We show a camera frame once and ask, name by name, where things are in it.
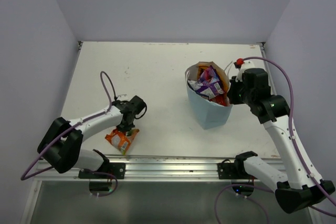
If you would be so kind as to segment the orange snack packet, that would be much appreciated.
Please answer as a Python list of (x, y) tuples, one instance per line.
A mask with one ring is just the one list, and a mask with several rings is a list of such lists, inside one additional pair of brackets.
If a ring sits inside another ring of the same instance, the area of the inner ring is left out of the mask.
[(127, 132), (121, 132), (118, 129), (114, 129), (110, 134), (105, 136), (105, 139), (122, 155), (126, 155), (138, 133), (139, 129), (131, 129)]

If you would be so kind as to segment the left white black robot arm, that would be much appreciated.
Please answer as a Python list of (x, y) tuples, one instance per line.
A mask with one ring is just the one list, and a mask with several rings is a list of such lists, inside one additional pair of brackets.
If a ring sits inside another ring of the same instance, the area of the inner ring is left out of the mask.
[(67, 121), (59, 117), (52, 122), (37, 152), (60, 174), (79, 168), (104, 178), (110, 171), (110, 161), (98, 150), (82, 149), (82, 143), (110, 127), (122, 133), (130, 131), (135, 128), (134, 120), (146, 110), (146, 103), (136, 95), (129, 101), (113, 101), (84, 119)]

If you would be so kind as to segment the purple snack packet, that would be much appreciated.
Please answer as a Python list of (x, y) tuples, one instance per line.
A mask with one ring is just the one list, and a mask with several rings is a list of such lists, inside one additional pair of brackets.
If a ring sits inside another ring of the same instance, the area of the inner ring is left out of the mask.
[(197, 94), (208, 100), (225, 94), (224, 85), (212, 65), (202, 72), (199, 79), (194, 83), (193, 89)]

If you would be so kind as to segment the red gummy candy bag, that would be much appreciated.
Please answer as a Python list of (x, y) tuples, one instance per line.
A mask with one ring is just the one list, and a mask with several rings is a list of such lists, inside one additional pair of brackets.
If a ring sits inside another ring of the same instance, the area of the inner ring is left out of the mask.
[(227, 106), (227, 102), (224, 96), (218, 95), (214, 98), (211, 99), (211, 102), (214, 102), (216, 104), (222, 105), (222, 106)]

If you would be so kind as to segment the yellow Kettle chips bag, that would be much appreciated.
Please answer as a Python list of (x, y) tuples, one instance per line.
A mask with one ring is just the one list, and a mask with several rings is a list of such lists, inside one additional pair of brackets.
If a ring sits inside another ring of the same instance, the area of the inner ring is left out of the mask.
[(225, 75), (224, 71), (220, 67), (218, 67), (213, 62), (199, 62), (198, 65), (197, 65), (198, 66), (198, 72), (197, 72), (197, 76), (196, 76), (197, 79), (196, 80), (199, 79), (199, 77), (202, 74), (202, 72), (207, 67), (209, 67), (210, 65), (212, 65), (215, 68), (217, 74), (219, 75), (220, 80), (222, 81), (222, 84), (224, 85), (225, 94), (222, 95), (222, 96), (225, 97), (226, 102), (227, 102), (227, 106), (229, 106), (229, 101), (228, 101), (228, 98), (227, 98), (227, 92), (228, 92), (228, 89), (229, 89), (229, 84), (228, 84), (227, 76)]

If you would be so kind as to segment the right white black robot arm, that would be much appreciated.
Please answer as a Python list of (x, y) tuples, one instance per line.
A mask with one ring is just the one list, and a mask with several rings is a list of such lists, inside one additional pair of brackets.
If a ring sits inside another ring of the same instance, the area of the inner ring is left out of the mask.
[(234, 172), (240, 178), (252, 175), (271, 189), (278, 205), (288, 214), (322, 202), (335, 192), (313, 166), (289, 118), (287, 101), (271, 94), (268, 73), (262, 68), (240, 68), (230, 80), (231, 104), (246, 104), (270, 135), (285, 167), (281, 172), (253, 152), (236, 156)]

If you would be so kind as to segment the light blue paper bag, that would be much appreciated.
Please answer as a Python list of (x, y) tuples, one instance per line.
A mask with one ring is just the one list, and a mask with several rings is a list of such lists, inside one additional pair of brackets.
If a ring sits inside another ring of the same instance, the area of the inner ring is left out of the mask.
[(197, 79), (197, 72), (198, 72), (198, 63), (188, 67), (185, 71), (185, 84), (187, 90), (188, 100), (191, 106), (191, 109), (194, 113), (194, 116), (199, 123), (199, 125), (205, 129), (211, 129), (214, 127), (224, 125), (231, 113), (232, 105), (229, 102), (229, 106), (222, 106), (211, 102), (201, 95), (197, 94), (193, 91), (188, 85), (187, 80), (194, 80)]

